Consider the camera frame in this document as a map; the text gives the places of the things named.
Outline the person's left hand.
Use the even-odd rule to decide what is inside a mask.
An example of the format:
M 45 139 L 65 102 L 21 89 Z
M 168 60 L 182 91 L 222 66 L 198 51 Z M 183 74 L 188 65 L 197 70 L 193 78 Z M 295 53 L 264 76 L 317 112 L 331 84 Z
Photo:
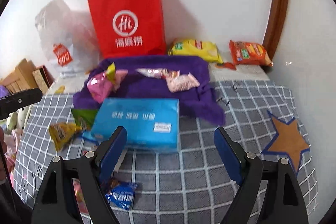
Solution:
M 0 162 L 0 181 L 1 183 L 6 179 L 7 164 L 5 153 L 7 152 L 7 145 L 5 143 L 5 135 L 3 129 L 0 127 L 0 142 L 1 142 L 1 162 Z

